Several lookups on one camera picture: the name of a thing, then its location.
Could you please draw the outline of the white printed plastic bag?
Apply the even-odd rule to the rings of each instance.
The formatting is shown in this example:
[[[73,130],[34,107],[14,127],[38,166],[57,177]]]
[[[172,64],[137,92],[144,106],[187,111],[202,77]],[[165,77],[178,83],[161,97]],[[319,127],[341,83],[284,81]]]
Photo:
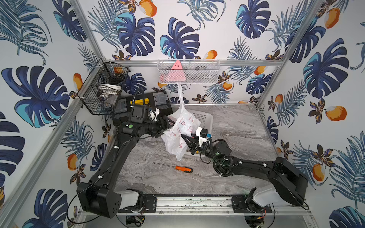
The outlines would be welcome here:
[[[180,83],[177,86],[180,106],[176,112],[168,116],[175,123],[172,128],[163,133],[161,138],[165,142],[166,151],[174,155],[177,161],[180,161],[188,147],[182,135],[191,136],[191,134],[196,133],[201,123],[194,114],[185,108],[182,86]]]

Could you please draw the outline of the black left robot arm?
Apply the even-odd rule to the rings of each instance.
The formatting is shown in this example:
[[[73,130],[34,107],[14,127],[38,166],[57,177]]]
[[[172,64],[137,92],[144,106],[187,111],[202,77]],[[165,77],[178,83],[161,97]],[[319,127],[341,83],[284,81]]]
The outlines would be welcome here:
[[[113,218],[122,209],[133,211],[142,208],[142,192],[125,190],[115,192],[119,174],[129,154],[140,138],[148,134],[152,138],[160,137],[175,122],[167,116],[158,117],[157,121],[144,119],[126,121],[116,127],[113,148],[105,153],[96,173],[87,183],[81,182],[77,187],[77,197],[81,208],[99,216]]]

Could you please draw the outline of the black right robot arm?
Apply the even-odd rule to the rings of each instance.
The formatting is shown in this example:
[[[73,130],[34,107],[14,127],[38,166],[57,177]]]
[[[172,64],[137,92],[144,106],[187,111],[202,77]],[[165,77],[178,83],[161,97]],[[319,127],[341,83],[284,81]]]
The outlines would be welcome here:
[[[210,159],[214,170],[221,177],[248,176],[269,182],[261,188],[253,188],[247,199],[248,205],[264,207],[277,202],[286,202],[308,210],[305,195],[307,177],[286,159],[273,161],[244,160],[231,155],[232,150],[223,139],[212,140],[210,135],[181,135],[191,154],[199,153]]]

